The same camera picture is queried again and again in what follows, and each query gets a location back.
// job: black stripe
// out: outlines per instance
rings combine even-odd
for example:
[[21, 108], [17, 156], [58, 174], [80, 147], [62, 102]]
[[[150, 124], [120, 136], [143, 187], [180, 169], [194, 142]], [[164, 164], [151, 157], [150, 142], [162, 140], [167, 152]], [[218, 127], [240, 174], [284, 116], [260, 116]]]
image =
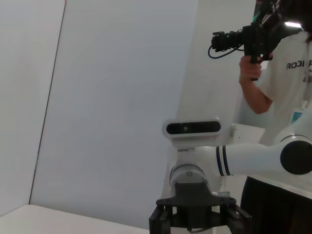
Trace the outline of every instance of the black stripe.
[[29, 205], [31, 203], [31, 197], [33, 195], [33, 189], [34, 189], [34, 183], [35, 183], [35, 177], [36, 177], [36, 171], [37, 171], [37, 165], [38, 165], [38, 159], [39, 159], [39, 152], [40, 152], [40, 148], [41, 148], [43, 129], [44, 129], [44, 126], [45, 126], [45, 120], [46, 120], [46, 117], [47, 117], [48, 105], [49, 105], [49, 101], [50, 101], [50, 94], [51, 94], [52, 82], [53, 82], [53, 77], [54, 77], [55, 65], [56, 65], [57, 57], [58, 57], [59, 41], [60, 41], [60, 35], [62, 33], [62, 28], [63, 28], [66, 4], [67, 4], [67, 0], [65, 0], [63, 16], [62, 16], [62, 22], [60, 24], [60, 29], [59, 29], [58, 45], [57, 45], [57, 50], [56, 50], [56, 53], [55, 53], [54, 64], [53, 64], [53, 72], [52, 72], [52, 76], [51, 76], [51, 83], [50, 83], [50, 89], [49, 89], [49, 94], [48, 94], [48, 100], [47, 100], [47, 105], [46, 105], [46, 108], [45, 108], [43, 125], [42, 125], [42, 129], [41, 129], [41, 136], [40, 136], [39, 148], [38, 148], [38, 153], [37, 153], [37, 161], [36, 161], [36, 164], [35, 164], [33, 183], [31, 185], [30, 196], [29, 196], [29, 201], [28, 201]]
[[229, 170], [228, 159], [226, 158], [226, 146], [225, 145], [222, 147], [222, 154], [223, 154], [223, 161], [224, 161], [224, 167], [225, 167], [226, 174], [228, 176], [230, 176], [231, 173]]
[[221, 165], [221, 159], [220, 159], [220, 146], [216, 148], [216, 160], [218, 162], [218, 168], [221, 176], [224, 176], [223, 170], [222, 170], [222, 165]]

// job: white t-shirt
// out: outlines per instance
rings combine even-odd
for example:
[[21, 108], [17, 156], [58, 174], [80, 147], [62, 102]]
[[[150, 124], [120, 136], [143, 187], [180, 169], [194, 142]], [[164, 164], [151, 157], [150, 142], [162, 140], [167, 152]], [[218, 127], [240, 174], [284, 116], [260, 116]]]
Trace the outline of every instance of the white t-shirt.
[[[290, 124], [294, 110], [302, 106], [304, 92], [308, 82], [311, 82], [311, 77], [305, 78], [307, 62], [312, 69], [312, 42], [309, 44], [308, 58], [307, 38], [308, 33], [301, 32], [281, 40], [273, 52], [273, 60], [268, 63], [259, 88], [274, 101], [274, 117], [259, 142], [261, 144], [272, 145], [275, 136]], [[312, 173], [299, 176], [262, 174], [253, 177], [312, 199]]]

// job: white table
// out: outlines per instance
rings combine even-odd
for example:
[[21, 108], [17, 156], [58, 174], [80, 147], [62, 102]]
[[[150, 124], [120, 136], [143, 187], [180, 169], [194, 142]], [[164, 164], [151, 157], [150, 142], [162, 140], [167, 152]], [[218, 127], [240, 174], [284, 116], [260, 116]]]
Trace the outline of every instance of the white table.
[[0, 218], [0, 234], [148, 234], [148, 230], [99, 219], [23, 206]]

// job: white backdrop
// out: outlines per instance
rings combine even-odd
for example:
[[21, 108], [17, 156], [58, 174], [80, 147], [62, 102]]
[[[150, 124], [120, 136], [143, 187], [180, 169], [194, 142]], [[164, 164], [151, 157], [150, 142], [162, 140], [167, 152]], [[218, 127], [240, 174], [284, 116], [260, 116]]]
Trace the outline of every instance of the white backdrop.
[[0, 2], [0, 216], [30, 198], [64, 6]]
[[[216, 145], [227, 144], [234, 117], [240, 104], [239, 62], [243, 52], [234, 52], [224, 58], [208, 57], [213, 32], [242, 29], [253, 19], [253, 0], [199, 0], [195, 33], [177, 116], [181, 119], [220, 118], [224, 132]], [[214, 190], [219, 178], [209, 168], [205, 170]]]
[[196, 0], [67, 2], [32, 204], [148, 228]]

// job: black pants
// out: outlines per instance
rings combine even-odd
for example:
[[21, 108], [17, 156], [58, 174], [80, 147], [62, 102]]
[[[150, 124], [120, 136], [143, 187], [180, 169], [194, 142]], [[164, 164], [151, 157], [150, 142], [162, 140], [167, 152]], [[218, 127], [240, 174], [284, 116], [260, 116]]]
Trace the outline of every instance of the black pants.
[[253, 234], [312, 234], [312, 200], [247, 178], [241, 208], [253, 217]]

